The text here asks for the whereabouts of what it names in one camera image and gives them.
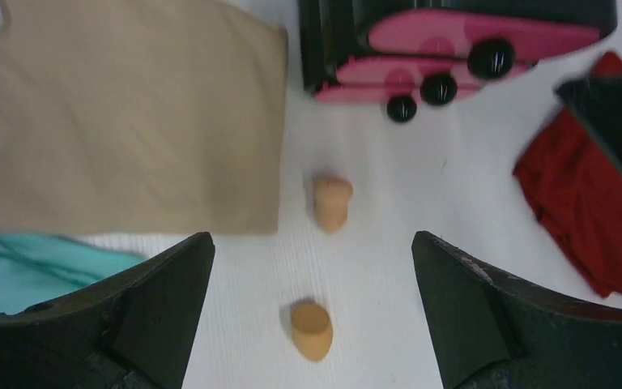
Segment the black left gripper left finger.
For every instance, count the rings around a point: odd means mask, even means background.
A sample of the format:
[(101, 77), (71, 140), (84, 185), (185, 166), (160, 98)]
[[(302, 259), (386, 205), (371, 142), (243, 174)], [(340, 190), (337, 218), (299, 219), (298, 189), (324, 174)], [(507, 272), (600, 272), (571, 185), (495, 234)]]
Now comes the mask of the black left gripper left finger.
[(196, 233), (132, 268), (0, 314), (0, 388), (179, 388), (215, 259)]

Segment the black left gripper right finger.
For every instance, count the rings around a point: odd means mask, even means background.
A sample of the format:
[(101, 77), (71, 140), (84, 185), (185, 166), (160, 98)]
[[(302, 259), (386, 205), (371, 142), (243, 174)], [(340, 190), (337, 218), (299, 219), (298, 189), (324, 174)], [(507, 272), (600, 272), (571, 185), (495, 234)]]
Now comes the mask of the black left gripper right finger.
[(446, 388), (622, 388), (622, 309), (557, 293), (435, 235), (411, 246)]

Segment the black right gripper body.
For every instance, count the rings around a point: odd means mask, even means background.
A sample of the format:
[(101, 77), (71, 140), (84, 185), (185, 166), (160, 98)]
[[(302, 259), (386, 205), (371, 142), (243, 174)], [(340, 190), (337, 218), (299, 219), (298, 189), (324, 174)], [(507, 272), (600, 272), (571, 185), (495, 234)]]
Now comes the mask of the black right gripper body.
[(622, 76), (568, 79), (555, 95), (622, 174)]

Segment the pink top drawer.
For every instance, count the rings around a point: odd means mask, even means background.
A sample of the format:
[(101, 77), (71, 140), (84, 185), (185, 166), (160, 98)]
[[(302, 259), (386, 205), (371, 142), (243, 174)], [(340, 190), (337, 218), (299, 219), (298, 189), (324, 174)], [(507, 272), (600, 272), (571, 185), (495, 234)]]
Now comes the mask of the pink top drawer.
[(510, 43), (520, 62), (538, 62), (599, 41), (596, 27), (503, 15), (422, 8), (400, 11), (368, 30), (368, 43), (383, 53), (468, 58), (485, 41)]

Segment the black pink drawer organizer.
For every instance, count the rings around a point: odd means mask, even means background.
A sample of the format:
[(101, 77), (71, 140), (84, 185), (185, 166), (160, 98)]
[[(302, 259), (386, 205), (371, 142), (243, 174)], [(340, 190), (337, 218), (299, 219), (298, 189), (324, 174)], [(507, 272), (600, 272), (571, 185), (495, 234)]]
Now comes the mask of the black pink drawer organizer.
[(301, 1), (305, 91), (380, 104), (396, 123), (538, 62), (594, 45), (618, 24), (613, 1)]

